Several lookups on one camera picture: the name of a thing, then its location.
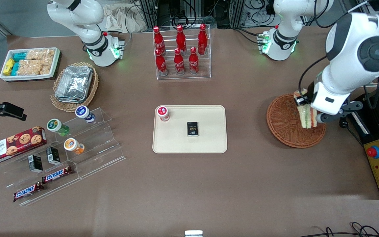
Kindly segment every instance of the robotic arm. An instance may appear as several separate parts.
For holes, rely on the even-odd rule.
[[[333,5],[333,0],[275,0],[273,8],[280,15],[280,24],[277,29],[264,31],[260,34],[261,52],[273,60],[281,61],[289,57],[295,47],[296,39],[303,27],[299,20],[301,15],[314,15],[316,12],[327,12]]]
[[[345,15],[329,31],[325,51],[330,63],[306,96],[322,112],[317,116],[321,123],[361,109],[361,102],[346,102],[348,96],[379,77],[379,15]]]
[[[104,18],[100,3],[95,0],[57,0],[49,1],[47,8],[52,20],[80,37],[96,65],[109,66],[120,58],[118,38],[104,36],[97,26]]]

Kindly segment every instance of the cookie box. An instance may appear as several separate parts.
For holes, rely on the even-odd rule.
[[[46,144],[45,129],[36,126],[0,141],[0,162]]]
[[[49,74],[42,75],[15,75],[15,76],[6,76],[4,75],[4,66],[7,64],[10,58],[14,56],[15,53],[24,53],[30,50],[42,50],[42,49],[53,49],[55,50],[54,58],[52,60],[51,69]],[[3,68],[1,69],[0,78],[7,82],[15,82],[15,81],[42,81],[42,80],[51,80],[57,77],[56,72],[59,66],[60,60],[60,51],[58,48],[27,48],[27,49],[12,49],[9,50],[7,56],[3,63]]]

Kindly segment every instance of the black box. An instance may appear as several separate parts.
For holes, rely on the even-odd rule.
[[[61,159],[59,159],[59,152],[54,147],[48,147],[46,149],[46,155],[48,156],[48,162],[54,165],[58,165],[61,163]]]
[[[29,169],[33,172],[43,172],[42,160],[39,156],[29,156]]]
[[[188,137],[198,137],[198,122],[188,122]]]

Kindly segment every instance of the coca-cola bottle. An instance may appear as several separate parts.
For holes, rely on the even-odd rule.
[[[179,50],[181,51],[182,55],[187,54],[187,39],[184,35],[184,28],[182,25],[178,25],[176,27],[178,30],[178,34],[176,35],[176,45],[178,46]]]
[[[175,58],[173,59],[173,61],[175,62],[176,73],[178,75],[184,75],[184,58],[182,57],[181,50],[179,50],[179,48],[175,48]]]
[[[200,24],[200,33],[198,33],[198,53],[204,55],[207,48],[206,25]]]
[[[166,48],[164,48],[164,40],[159,30],[159,27],[157,26],[153,27],[153,32],[155,33],[154,41],[155,41],[156,49],[161,50],[161,53],[164,56],[166,54]]]
[[[191,51],[191,55],[189,56],[189,72],[195,75],[199,71],[197,50],[195,49],[195,47],[192,47],[190,51]]]
[[[156,66],[159,70],[159,76],[166,76],[167,75],[166,61],[164,60],[164,57],[162,56],[162,51],[160,49],[156,49],[155,54],[156,54]]]

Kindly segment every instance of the wicker basket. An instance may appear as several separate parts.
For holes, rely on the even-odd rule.
[[[90,88],[89,88],[89,93],[87,95],[86,101],[84,101],[82,104],[59,102],[57,100],[57,98],[55,97],[55,94],[51,95],[52,104],[56,108],[58,108],[60,110],[63,110],[63,111],[66,111],[68,113],[73,113],[73,112],[75,112],[75,109],[78,106],[80,106],[80,105],[88,106],[90,104],[90,102],[92,101],[94,95],[96,94],[97,86],[99,84],[99,77],[98,77],[98,75],[97,75],[96,70],[94,69],[94,67],[92,65],[88,64],[88,63],[82,63],[82,62],[80,62],[80,63],[73,63],[70,66],[88,66],[91,69],[93,69],[93,77],[92,77],[92,80],[91,80],[91,85],[90,85]],[[65,71],[65,69],[62,70],[62,72],[58,75],[57,79],[54,82],[54,86],[53,86],[54,92],[57,91],[57,88],[58,88],[58,85],[59,85],[59,80],[62,78],[62,75],[63,75],[64,71]]]
[[[312,147],[325,134],[325,123],[319,123],[311,129],[301,126],[298,108],[291,93],[281,95],[271,102],[267,109],[267,124],[277,139],[296,148]]]

